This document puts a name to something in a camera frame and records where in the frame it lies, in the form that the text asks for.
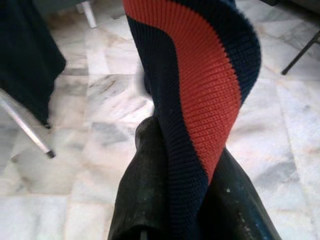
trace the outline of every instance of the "sock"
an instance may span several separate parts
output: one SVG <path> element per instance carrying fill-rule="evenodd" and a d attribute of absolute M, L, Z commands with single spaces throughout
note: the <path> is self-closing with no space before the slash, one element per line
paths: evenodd
<path fill-rule="evenodd" d="M 259 73 L 233 0 L 124 0 L 168 155 L 170 239 L 194 239 L 215 167 Z"/>

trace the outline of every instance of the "white marble tile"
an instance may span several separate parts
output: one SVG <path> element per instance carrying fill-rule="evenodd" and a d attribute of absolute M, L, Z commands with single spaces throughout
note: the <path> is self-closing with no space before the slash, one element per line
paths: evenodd
<path fill-rule="evenodd" d="M 268 168 L 291 159 L 281 106 L 272 80 L 258 79 L 240 110 L 227 147 L 253 180 Z"/>
<path fill-rule="evenodd" d="M 121 125 L 94 122 L 83 154 L 89 163 L 124 172 L 136 153 L 134 137 Z"/>
<path fill-rule="evenodd" d="M 51 33 L 65 59 L 67 69 L 87 69 L 85 16 L 75 12 L 52 14 L 48 19 Z"/>
<path fill-rule="evenodd" d="M 276 73 L 280 73 L 299 53 L 299 50 L 282 40 L 260 34 L 264 64 Z M 320 61 L 304 55 L 288 72 L 289 79 L 318 80 Z"/>
<path fill-rule="evenodd" d="M 314 225 L 318 239 L 320 239 L 320 204 L 311 206 L 314 216 Z"/>
<path fill-rule="evenodd" d="M 0 196 L 25 195 L 27 193 L 28 189 L 17 166 L 12 161 L 8 161 L 0 176 Z"/>
<path fill-rule="evenodd" d="M 54 127 L 80 127 L 84 123 L 89 77 L 62 75 L 56 80 L 49 103 Z"/>
<path fill-rule="evenodd" d="M 140 60 L 125 16 L 87 31 L 85 42 L 90 75 L 136 73 Z"/>
<path fill-rule="evenodd" d="M 65 239 L 103 240 L 105 224 L 112 212 L 111 205 L 71 203 Z"/>
<path fill-rule="evenodd" d="M 54 159 L 48 159 L 34 145 L 26 147 L 23 142 L 20 143 L 22 151 L 11 159 L 10 164 L 17 169 L 27 191 L 37 194 L 69 194 L 77 173 L 87 162 L 82 155 L 87 133 L 87 128 L 54 129 L 45 137 L 56 153 Z M 16 178 L 14 174 L 6 176 L 9 181 L 15 181 Z M 16 185 L 12 186 L 11 192 L 15 191 Z"/>
<path fill-rule="evenodd" d="M 112 167 L 87 165 L 72 188 L 71 200 L 77 203 L 114 204 L 123 172 Z"/>
<path fill-rule="evenodd" d="M 276 85 L 260 78 L 242 106 L 227 147 L 253 185 L 284 240 L 314 239 Z"/>
<path fill-rule="evenodd" d="M 0 123 L 0 173 L 4 170 L 10 159 L 19 130 Z"/>
<path fill-rule="evenodd" d="M 292 153 L 310 204 L 320 202 L 320 113 L 281 85 L 277 92 Z"/>
<path fill-rule="evenodd" d="M 85 47 L 90 75 L 110 74 L 105 55 L 103 35 L 100 28 L 92 29 L 85 34 Z"/>
<path fill-rule="evenodd" d="M 126 122 L 137 126 L 153 111 L 153 103 L 129 88 L 135 75 L 91 76 L 86 121 Z"/>
<path fill-rule="evenodd" d="M 0 197 L 1 239 L 63 240 L 66 211 L 66 196 Z"/>
<path fill-rule="evenodd" d="M 47 129 L 42 126 L 33 126 L 33 130 L 43 139 L 47 139 L 48 135 L 53 132 L 52 128 Z M 35 146 L 36 144 L 30 139 L 30 137 L 22 129 L 19 129 L 10 157 L 12 158 L 22 151 Z"/>

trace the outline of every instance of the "knitted sock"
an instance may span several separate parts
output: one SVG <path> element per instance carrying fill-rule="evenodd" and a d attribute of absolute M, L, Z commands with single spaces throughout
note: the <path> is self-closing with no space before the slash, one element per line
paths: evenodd
<path fill-rule="evenodd" d="M 167 149 L 171 238 L 192 239 L 231 127 L 257 79 L 259 42 L 233 0 L 123 2 Z"/>

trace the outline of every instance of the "marble floor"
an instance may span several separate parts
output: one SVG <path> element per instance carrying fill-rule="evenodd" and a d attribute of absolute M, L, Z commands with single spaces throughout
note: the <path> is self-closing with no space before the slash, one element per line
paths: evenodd
<path fill-rule="evenodd" d="M 281 70 L 320 28 L 292 4 L 237 5 L 254 24 L 263 64 L 227 146 L 283 240 L 320 240 L 320 45 Z M 0 110 L 0 239 L 107 239 L 134 132 L 153 109 L 120 0 L 97 0 L 97 28 L 74 9 L 47 23 L 67 59 L 50 101 L 51 130 L 21 114 L 54 148 L 47 159 Z"/>

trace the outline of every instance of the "black chair leg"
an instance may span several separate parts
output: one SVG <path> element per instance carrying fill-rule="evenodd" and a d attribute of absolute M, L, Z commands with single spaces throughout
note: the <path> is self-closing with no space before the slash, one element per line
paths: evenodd
<path fill-rule="evenodd" d="M 299 52 L 299 54 L 290 62 L 290 64 L 281 72 L 282 75 L 286 75 L 288 71 L 296 64 L 296 62 L 302 57 L 303 54 L 314 44 L 318 43 L 320 38 L 320 31 L 318 31 L 314 37 L 307 43 L 307 45 Z"/>

